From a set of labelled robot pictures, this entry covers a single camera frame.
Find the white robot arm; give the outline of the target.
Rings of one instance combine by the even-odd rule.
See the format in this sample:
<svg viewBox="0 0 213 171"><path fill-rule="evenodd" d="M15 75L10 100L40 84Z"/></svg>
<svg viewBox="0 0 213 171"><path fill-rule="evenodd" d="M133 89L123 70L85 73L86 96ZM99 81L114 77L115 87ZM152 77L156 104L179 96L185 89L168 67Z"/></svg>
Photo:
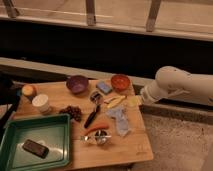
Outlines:
<svg viewBox="0 0 213 171"><path fill-rule="evenodd" d="M129 97L131 106L152 105L162 99L174 99L213 107L213 75L192 74L173 67L161 67L155 79L139 95Z"/></svg>

